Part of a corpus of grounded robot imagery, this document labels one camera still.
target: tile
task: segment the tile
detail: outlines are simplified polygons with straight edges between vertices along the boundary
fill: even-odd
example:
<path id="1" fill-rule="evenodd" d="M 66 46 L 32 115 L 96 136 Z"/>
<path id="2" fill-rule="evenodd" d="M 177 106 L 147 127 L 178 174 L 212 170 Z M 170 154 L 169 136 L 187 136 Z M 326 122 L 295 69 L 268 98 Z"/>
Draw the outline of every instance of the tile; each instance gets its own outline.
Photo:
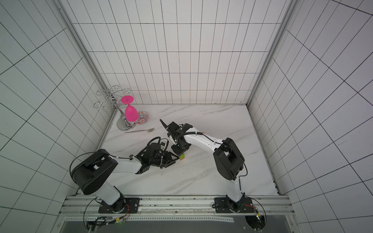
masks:
<path id="1" fill-rule="evenodd" d="M 321 60 L 326 65 L 330 66 L 341 54 L 348 43 L 353 39 L 353 37 L 358 33 L 358 31 L 363 27 L 363 25 L 368 21 L 368 19 L 368 14 L 361 11 L 355 11 L 341 32 L 335 38 L 333 43 L 326 50 Z"/>
<path id="2" fill-rule="evenodd" d="M 301 29 L 301 26 L 303 25 L 306 16 L 309 14 L 312 5 L 314 4 L 314 1 L 304 1 L 300 5 L 300 9 L 298 13 L 295 16 L 295 20 L 290 28 L 290 33 L 293 35 L 297 35 L 299 30 Z"/>
<path id="3" fill-rule="evenodd" d="M 0 151 L 0 155 L 16 163 L 37 170 L 44 158 L 28 148 L 10 140 Z"/>
<path id="4" fill-rule="evenodd" d="M 289 197 L 291 203 L 295 203 L 295 202 L 298 202 L 298 201 L 299 201 L 298 194 L 297 194 L 297 192 L 295 191 L 295 189 L 293 189 L 293 190 L 290 191 L 290 192 L 285 193 L 284 195 L 288 195 L 288 197 Z"/>
<path id="5" fill-rule="evenodd" d="M 92 23 L 105 23 L 98 1 L 94 2 L 84 0 L 83 4 L 88 12 L 89 18 L 92 20 Z"/>
<path id="6" fill-rule="evenodd" d="M 373 56 L 370 55 L 347 79 L 348 83 L 356 91 L 360 91 L 365 85 L 372 81 L 370 75 L 373 62 Z"/>
<path id="7" fill-rule="evenodd" d="M 63 169 L 62 167 L 52 163 L 51 161 L 49 160 L 44 160 L 42 162 L 42 164 L 40 165 L 39 169 L 38 169 L 38 172 L 46 175 L 46 176 L 49 176 L 49 177 L 52 177 L 56 180 L 59 180 L 59 181 L 62 181 L 65 174 L 66 174 L 66 170 Z"/>
<path id="8" fill-rule="evenodd" d="M 364 87 L 359 94 L 364 97 L 369 103 L 373 103 L 373 95 L 372 95 L 372 89 L 373 89 L 373 82 L 370 82 L 366 87 Z"/>
<path id="9" fill-rule="evenodd" d="M 354 89 L 346 83 L 342 83 L 326 100 L 324 100 L 313 114 L 319 122 L 324 122 L 355 94 L 356 92 Z"/>
<path id="10" fill-rule="evenodd" d="M 22 195 L 19 197 L 13 208 L 19 210 L 28 210 L 45 213 L 48 209 L 50 202 L 51 200 L 45 198 L 30 195 L 27 193 L 22 193 Z"/>
<path id="11" fill-rule="evenodd" d="M 74 114 L 76 108 L 69 101 L 69 99 L 58 89 L 56 88 L 48 97 L 48 99 L 58 106 L 59 110 L 62 111 L 68 118 L 71 118 Z"/>
<path id="12" fill-rule="evenodd" d="M 63 130 L 69 121 L 69 118 L 48 99 L 38 108 L 38 112 L 59 130 Z"/>
<path id="13" fill-rule="evenodd" d="M 356 231 L 369 232 L 372 220 L 373 217 L 347 218 L 341 221 L 341 225 L 345 233 L 353 233 Z"/>
<path id="14" fill-rule="evenodd" d="M 52 201 L 48 207 L 46 214 L 58 215 L 63 203 Z"/>
<path id="15" fill-rule="evenodd" d="M 85 137 L 82 144 L 80 145 L 80 148 L 85 152 L 90 152 L 94 151 L 95 145 L 87 137 Z"/>
<path id="16" fill-rule="evenodd" d="M 249 24 L 247 31 L 252 32 L 252 35 L 259 35 L 261 25 L 260 24 Z M 257 41 L 257 37 L 245 37 L 242 45 L 242 51 L 254 51 L 254 46 Z"/>
<path id="17" fill-rule="evenodd" d="M 354 168 L 356 173 L 363 181 L 373 179 L 372 161 L 373 157 L 372 155 L 370 155 L 366 158 L 363 158 L 362 160 L 356 161 L 351 164 L 351 166 Z"/>
<path id="18" fill-rule="evenodd" d="M 66 85 L 65 82 L 61 82 L 58 85 L 58 89 L 63 93 L 65 97 L 69 99 L 69 101 L 74 105 L 74 107 L 78 107 L 80 104 L 79 99 L 75 96 L 72 90 Z"/>
<path id="19" fill-rule="evenodd" d="M 311 111 L 302 101 L 285 121 L 290 132 L 293 133 L 310 115 Z"/>
<path id="20" fill-rule="evenodd" d="M 315 177 L 323 176 L 348 164 L 334 144 L 330 144 L 307 160 Z"/>
<path id="21" fill-rule="evenodd" d="M 0 205 L 3 207 L 8 207 L 8 208 L 12 208 L 14 206 L 14 204 L 16 203 L 16 201 L 18 200 L 19 196 L 21 196 L 21 193 L 22 193 L 20 191 L 7 189 L 3 187 L 0 187 L 0 191 L 1 191 L 1 196 L 2 196 L 0 200 Z"/>
<path id="22" fill-rule="evenodd" d="M 284 157 L 289 151 L 291 151 L 297 144 L 293 137 L 288 137 L 286 141 L 279 147 L 279 153 L 281 158 Z"/>
<path id="23" fill-rule="evenodd" d="M 71 70 L 71 74 L 74 76 L 74 78 L 76 79 L 76 81 L 79 83 L 79 85 L 83 89 L 83 91 L 85 93 L 87 93 L 88 90 L 90 89 L 90 86 L 87 84 L 87 82 L 85 81 L 85 79 L 83 78 L 83 76 L 81 75 L 81 73 L 79 72 L 79 70 L 76 67 L 74 67 Z"/>
<path id="24" fill-rule="evenodd" d="M 57 52 L 58 56 L 62 59 L 63 63 L 67 66 L 69 70 L 74 67 L 74 63 L 72 62 L 69 55 L 66 53 L 66 50 L 62 47 L 61 43 L 58 41 L 56 37 L 49 40 L 49 42 L 53 49 Z"/>
<path id="25" fill-rule="evenodd" d="M 56 192 L 56 195 L 53 197 L 53 200 L 54 201 L 59 201 L 59 202 L 64 202 L 65 201 L 65 198 L 66 196 L 71 196 L 75 194 L 75 189 L 64 184 L 64 183 L 61 183 L 60 187 L 58 188 L 57 192 Z"/>
<path id="26" fill-rule="evenodd" d="M 202 22 L 202 2 L 192 0 L 192 23 Z"/>
<path id="27" fill-rule="evenodd" d="M 57 141 L 60 146 L 63 148 L 66 148 L 67 151 L 69 151 L 71 154 L 75 155 L 76 152 L 79 149 L 79 146 L 75 144 L 70 138 L 68 138 L 64 133 L 62 133 Z"/>
<path id="28" fill-rule="evenodd" d="M 280 153 L 278 151 L 275 151 L 270 157 L 269 157 L 269 163 L 271 164 L 271 166 L 273 166 L 274 164 L 276 164 L 278 161 L 280 161 L 281 159 L 281 156 L 280 156 Z"/>
<path id="29" fill-rule="evenodd" d="M 323 193 L 316 180 L 295 189 L 300 200 L 311 198 Z"/>
<path id="30" fill-rule="evenodd" d="M 309 221 L 321 221 L 336 218 L 324 195 L 301 201 L 301 203 Z"/>
<path id="31" fill-rule="evenodd" d="M 317 126 L 318 121 L 313 115 L 310 115 L 294 132 L 293 137 L 297 143 L 302 141 L 309 133 L 311 133 Z"/>
<path id="32" fill-rule="evenodd" d="M 301 49 L 303 49 L 303 45 L 299 41 L 294 40 L 293 44 L 291 45 L 289 51 L 287 52 L 287 54 L 285 56 L 283 62 L 280 63 L 281 70 L 285 74 L 287 74 L 288 70 L 293 65 L 293 63 L 296 63 L 299 66 L 298 62 L 300 63 L 304 59 L 304 57 L 303 57 L 300 61 L 297 61 L 300 58 L 300 56 L 298 56 L 298 55 L 299 55 Z"/>
<path id="33" fill-rule="evenodd" d="M 239 0 L 229 4 L 226 23 L 239 23 L 245 1 Z"/>
<path id="34" fill-rule="evenodd" d="M 372 41 L 369 40 L 373 33 L 372 27 L 373 19 L 370 18 L 335 60 L 333 65 L 331 65 L 330 68 L 343 80 L 345 80 L 365 60 L 365 58 L 370 55 L 370 52 L 366 50 L 366 48 L 372 46 Z"/>
<path id="35" fill-rule="evenodd" d="M 253 52 L 246 73 L 259 73 L 267 52 Z"/>
<path id="36" fill-rule="evenodd" d="M 294 189 L 294 186 L 291 182 L 291 179 L 289 177 L 289 174 L 285 174 L 281 178 L 277 180 L 277 184 L 279 186 L 279 189 L 282 193 L 286 193 L 292 189 Z"/>
<path id="37" fill-rule="evenodd" d="M 321 16 L 318 18 L 315 26 L 313 27 L 311 33 L 304 43 L 307 48 L 312 47 L 313 43 L 316 41 L 317 37 L 323 30 L 324 26 L 327 24 L 329 18 L 331 17 L 337 6 L 339 6 L 339 4 L 334 1 L 329 1 L 327 3 L 326 7 L 321 13 Z"/>
<path id="38" fill-rule="evenodd" d="M 369 14 L 373 14 L 373 4 L 369 0 L 364 0 L 358 7 L 358 10 L 362 10 Z"/>
<path id="39" fill-rule="evenodd" d="M 29 123 L 25 123 L 12 139 L 43 157 L 48 154 L 54 144 L 52 139 Z"/>
<path id="40" fill-rule="evenodd" d="M 69 69 L 49 42 L 39 47 L 38 51 L 62 79 L 69 73 Z"/>
<path id="41" fill-rule="evenodd" d="M 225 23 L 227 18 L 229 1 L 221 1 L 217 6 L 216 23 Z"/>
<path id="42" fill-rule="evenodd" d="M 333 140 L 337 140 L 355 127 L 368 120 L 373 107 L 360 95 L 355 95 L 326 121 L 322 126 Z"/>
<path id="43" fill-rule="evenodd" d="M 0 105 L 0 110 L 1 119 L 3 119 L 0 125 L 1 133 L 11 138 L 25 121 L 3 105 Z"/>
<path id="44" fill-rule="evenodd" d="M 298 146 L 304 157 L 308 159 L 331 143 L 332 140 L 328 137 L 325 130 L 318 126 L 299 142 Z"/>
<path id="45" fill-rule="evenodd" d="M 315 179 L 307 162 L 303 162 L 289 171 L 289 176 L 295 188 Z"/>
<path id="46" fill-rule="evenodd" d="M 268 43 L 275 29 L 276 24 L 263 24 L 255 43 L 254 51 L 268 51 Z"/>
<path id="47" fill-rule="evenodd" d="M 313 233 L 310 223 L 300 223 L 299 226 L 302 229 L 302 233 Z"/>
<path id="48" fill-rule="evenodd" d="M 309 50 L 306 47 L 302 47 L 299 51 L 298 55 L 295 57 L 294 61 L 292 61 L 291 66 L 289 67 L 288 71 L 286 72 L 286 76 L 288 79 L 292 79 L 294 76 L 294 73 L 298 70 L 300 64 L 305 59 L 306 55 L 309 54 Z"/>
<path id="49" fill-rule="evenodd" d="M 74 45 L 71 42 L 71 40 L 73 40 L 71 34 L 69 33 L 69 36 L 70 36 L 70 38 L 69 38 L 67 33 L 66 33 L 66 31 L 63 31 L 63 32 L 59 33 L 56 36 L 56 38 L 61 43 L 62 47 L 66 50 L 66 53 L 69 55 L 70 59 L 72 60 L 73 64 L 75 65 L 80 61 L 81 56 L 78 54 L 76 48 L 74 47 Z"/>
<path id="50" fill-rule="evenodd" d="M 0 73 L 3 73 L 13 64 L 2 54 L 0 53 Z"/>
<path id="51" fill-rule="evenodd" d="M 315 43 L 311 47 L 311 51 L 318 58 L 321 58 L 329 46 L 334 42 L 334 39 L 341 32 L 342 28 L 349 21 L 354 12 L 355 9 L 350 7 L 344 5 L 337 6 L 327 24 L 316 39 Z"/>
<path id="52" fill-rule="evenodd" d="M 37 233 L 50 232 L 52 228 L 54 227 L 56 220 L 57 220 L 57 216 L 53 216 L 49 214 L 44 215 L 43 220 L 41 221 L 38 227 L 38 230 L 36 232 Z"/>
<path id="53" fill-rule="evenodd" d="M 26 100 L 34 109 L 37 109 L 47 98 L 14 66 L 0 75 L 0 81 L 23 100 Z"/>
<path id="54" fill-rule="evenodd" d="M 357 0 L 357 1 L 353 1 L 353 0 L 341 0 L 340 3 L 342 4 L 345 4 L 347 6 L 350 6 L 352 8 L 357 8 L 358 6 L 360 6 L 362 0 Z"/>
<path id="55" fill-rule="evenodd" d="M 0 134 L 0 148 L 3 148 L 10 139 Z"/>
<path id="56" fill-rule="evenodd" d="M 289 83 L 284 89 L 283 93 L 278 98 L 278 100 L 276 101 L 276 105 L 280 112 L 282 112 L 285 109 L 286 105 L 290 102 L 291 98 L 294 96 L 295 93 L 295 89 Z"/>
<path id="57" fill-rule="evenodd" d="M 1 4 L 36 47 L 47 41 L 40 31 L 41 25 L 36 25 L 19 1 L 3 1 Z"/>
<path id="58" fill-rule="evenodd" d="M 372 137 L 369 131 L 372 124 L 373 119 L 370 119 L 335 142 L 350 163 L 371 154 L 371 146 L 368 145 Z"/>
<path id="59" fill-rule="evenodd" d="M 60 183 L 60 181 L 54 180 L 48 176 L 36 172 L 25 188 L 25 192 L 36 196 L 52 199 Z"/>
<path id="60" fill-rule="evenodd" d="M 14 51 L 12 51 L 14 52 L 14 54 L 10 53 L 10 47 L 4 47 L 1 49 L 1 51 L 4 53 L 5 56 L 7 56 L 6 54 L 10 56 L 10 58 L 8 59 L 12 63 L 16 63 L 20 59 L 25 57 L 28 53 L 32 52 L 36 47 L 2 6 L 0 7 L 0 12 L 0 21 L 3 24 L 0 27 L 2 41 L 4 40 L 4 42 L 7 43 L 10 42 L 10 44 L 12 44 L 15 49 Z"/>
<path id="61" fill-rule="evenodd" d="M 272 168 L 276 179 L 281 178 L 283 175 L 287 173 L 287 170 L 282 160 L 278 161 Z"/>
<path id="62" fill-rule="evenodd" d="M 370 192 L 373 192 L 373 179 L 365 181 L 364 184 L 367 186 Z"/>
<path id="63" fill-rule="evenodd" d="M 93 122 L 93 117 L 89 114 L 87 109 L 83 104 L 79 105 L 78 107 L 79 113 L 84 117 L 84 119 L 88 122 L 88 124 L 91 124 Z"/>
<path id="64" fill-rule="evenodd" d="M 363 183 L 351 185 L 325 194 L 337 218 L 362 217 L 370 214 L 373 196 Z"/>
<path id="65" fill-rule="evenodd" d="M 342 82 L 343 80 L 329 69 L 303 100 L 310 110 L 314 111 Z"/>
<path id="66" fill-rule="evenodd" d="M 61 82 L 60 76 L 53 69 L 49 61 L 47 61 L 44 56 L 38 51 L 35 50 L 30 54 L 30 57 L 34 62 L 43 70 L 43 72 L 52 80 L 55 85 L 58 85 Z"/>
<path id="67" fill-rule="evenodd" d="M 203 3 L 203 10 L 202 10 L 202 23 L 215 23 L 215 20 L 216 20 L 216 13 L 217 13 L 217 5 L 218 5 L 218 2 L 216 1 L 205 1 Z M 183 4 L 184 8 L 180 8 L 179 10 L 179 7 L 178 7 L 178 22 L 181 22 L 179 21 L 179 11 L 182 13 L 182 14 L 185 14 L 185 16 L 183 17 L 185 19 L 186 22 L 190 22 L 190 17 L 188 18 L 188 16 L 186 15 L 186 13 L 183 13 L 183 12 L 188 12 L 188 7 L 187 4 Z"/>
<path id="68" fill-rule="evenodd" d="M 214 31 L 215 31 L 214 24 L 202 24 L 201 25 L 200 51 L 206 51 L 206 52 L 212 51 Z"/>
<path id="69" fill-rule="evenodd" d="M 282 9 L 282 11 L 284 11 L 283 8 L 287 7 L 287 4 L 285 2 L 285 0 L 274 2 L 271 1 L 264 18 L 264 23 L 277 23 L 281 14 L 281 11 L 279 9 Z"/>
<path id="70" fill-rule="evenodd" d="M 337 233 L 337 232 L 343 231 L 341 224 L 339 223 L 338 220 L 319 221 L 319 222 L 313 222 L 310 224 L 314 232 Z"/>
<path id="71" fill-rule="evenodd" d="M 350 165 L 317 179 L 324 193 L 361 182 Z"/>
<path id="72" fill-rule="evenodd" d="M 9 179 L 2 179 L 0 186 L 23 191 L 35 171 L 28 167 L 22 166 L 4 157 L 0 157 L 0 173 L 3 177 L 11 177 Z"/>
<path id="73" fill-rule="evenodd" d="M 84 134 L 71 121 L 66 125 L 65 129 L 62 132 L 66 136 L 68 136 L 73 142 L 75 142 L 77 145 L 80 145 L 82 143 L 83 139 L 84 139 Z"/>
<path id="74" fill-rule="evenodd" d="M 2 232 L 22 232 L 25 230 L 25 225 L 19 224 L 19 219 L 24 219 L 23 223 L 27 225 L 28 231 L 36 232 L 44 214 L 23 211 L 11 210 L 0 226 Z"/>
<path id="75" fill-rule="evenodd" d="M 314 25 L 318 22 L 319 17 L 323 13 L 326 5 L 328 2 L 323 0 L 316 0 L 314 4 L 312 5 L 312 8 L 310 9 L 307 17 L 305 18 L 305 21 L 303 22 L 303 25 L 301 26 L 298 34 L 297 39 L 301 41 L 302 43 L 305 42 L 309 34 L 311 33 Z"/>
<path id="76" fill-rule="evenodd" d="M 89 123 L 84 119 L 80 112 L 76 111 L 71 117 L 71 121 L 84 133 L 86 134 L 90 128 Z"/>
<path id="77" fill-rule="evenodd" d="M 76 2 L 68 0 L 68 4 L 70 5 L 78 23 L 92 23 L 83 1 Z"/>
<path id="78" fill-rule="evenodd" d="M 303 82 L 305 82 L 306 79 L 308 79 L 307 82 L 310 81 L 309 79 L 311 80 L 316 79 L 313 85 L 317 82 L 317 80 L 320 79 L 321 76 L 319 76 L 319 74 L 321 73 L 322 75 L 326 71 L 327 67 L 319 63 L 320 62 L 315 55 L 313 55 L 312 53 L 307 53 L 306 57 L 304 58 L 302 63 L 299 65 L 298 69 L 294 73 L 294 76 L 290 80 L 291 84 L 294 86 L 296 90 L 300 89 L 300 87 L 302 86 Z"/>
<path id="79" fill-rule="evenodd" d="M 164 23 L 177 23 L 176 1 L 167 0 L 162 4 L 162 15 Z"/>
<path id="80" fill-rule="evenodd" d="M 283 124 L 280 129 L 277 131 L 277 133 L 273 136 L 273 139 L 275 140 L 276 145 L 281 146 L 286 139 L 290 136 L 289 128 L 286 124 Z"/>
<path id="81" fill-rule="evenodd" d="M 303 210 L 302 204 L 300 202 L 293 203 L 292 204 L 295 216 L 297 217 L 297 220 L 299 223 L 308 222 L 307 216 L 305 215 L 305 212 Z"/>
<path id="82" fill-rule="evenodd" d="M 291 149 L 291 151 L 289 151 L 284 157 L 282 157 L 282 160 L 288 171 L 294 169 L 296 166 L 305 161 L 302 152 L 299 150 L 298 147 L 294 147 L 293 149 Z"/>

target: black cable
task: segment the black cable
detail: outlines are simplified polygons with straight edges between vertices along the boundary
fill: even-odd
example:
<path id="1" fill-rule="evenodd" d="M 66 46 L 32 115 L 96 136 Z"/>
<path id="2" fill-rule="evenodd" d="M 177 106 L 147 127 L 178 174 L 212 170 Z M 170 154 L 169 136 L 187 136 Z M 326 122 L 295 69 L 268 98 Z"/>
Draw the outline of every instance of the black cable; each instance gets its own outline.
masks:
<path id="1" fill-rule="evenodd" d="M 263 227 L 264 227 L 264 226 L 266 225 L 266 223 L 267 223 L 267 214 L 266 214 L 266 210 L 263 208 L 263 206 L 261 205 L 261 203 L 258 202 L 256 199 L 254 199 L 254 198 L 251 198 L 251 199 L 253 199 L 253 200 L 256 201 L 257 203 L 259 203 L 259 205 L 262 207 L 262 209 L 263 209 L 263 211 L 264 211 L 264 216 L 265 216 L 265 218 L 264 218 L 264 225 L 263 225 Z"/>
<path id="2" fill-rule="evenodd" d="M 70 166 L 69 166 L 69 173 L 70 173 L 70 177 L 71 177 L 71 179 L 72 179 L 72 181 L 74 181 L 74 183 L 76 184 L 76 185 L 78 185 L 76 182 L 75 182 L 75 180 L 72 178 L 72 174 L 71 174 L 71 165 L 74 163 L 74 161 L 77 159 L 77 158 L 79 158 L 80 156 L 83 156 L 83 155 L 86 155 L 86 154 L 90 154 L 90 153 L 102 153 L 102 154 L 105 154 L 104 152 L 99 152 L 99 151 L 94 151 L 94 152 L 87 152 L 87 153 L 84 153 L 84 154 L 81 154 L 81 155 L 79 155 L 79 156 L 76 156 L 73 160 L 72 160 L 72 162 L 71 162 L 71 164 L 70 164 Z"/>
<path id="3" fill-rule="evenodd" d="M 87 229 L 87 230 L 89 230 L 89 227 L 86 225 L 86 223 L 84 222 L 84 216 L 85 216 L 85 212 L 87 211 L 87 208 L 88 208 L 88 206 L 90 205 L 90 203 L 93 201 L 93 200 L 96 200 L 97 198 L 94 198 L 94 199 L 92 199 L 89 203 L 88 203 L 88 205 L 85 207 L 85 210 L 84 210 L 84 212 L 83 212 L 83 224 L 84 224 L 84 227 Z"/>

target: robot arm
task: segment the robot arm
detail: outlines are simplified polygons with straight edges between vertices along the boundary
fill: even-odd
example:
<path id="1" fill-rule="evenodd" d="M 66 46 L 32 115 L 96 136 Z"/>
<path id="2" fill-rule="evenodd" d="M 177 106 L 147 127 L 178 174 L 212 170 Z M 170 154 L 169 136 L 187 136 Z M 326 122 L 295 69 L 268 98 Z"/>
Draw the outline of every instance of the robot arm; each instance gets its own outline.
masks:
<path id="1" fill-rule="evenodd" d="M 227 204 L 236 212 L 241 206 L 245 195 L 239 187 L 238 174 L 243 170 L 244 157 L 230 138 L 225 140 L 210 137 L 189 124 L 177 125 L 171 122 L 166 125 L 160 120 L 168 131 L 168 137 L 173 143 L 173 154 L 166 151 L 168 142 L 161 142 L 160 137 L 153 138 L 147 146 L 136 156 L 129 159 L 111 156 L 106 150 L 100 149 L 78 166 L 72 172 L 72 178 L 85 195 L 94 194 L 104 201 L 104 205 L 113 212 L 121 212 L 125 206 L 123 195 L 106 179 L 111 173 L 130 172 L 141 174 L 150 166 L 160 168 L 175 163 L 191 145 L 212 153 L 218 172 L 225 178 L 227 188 Z"/>

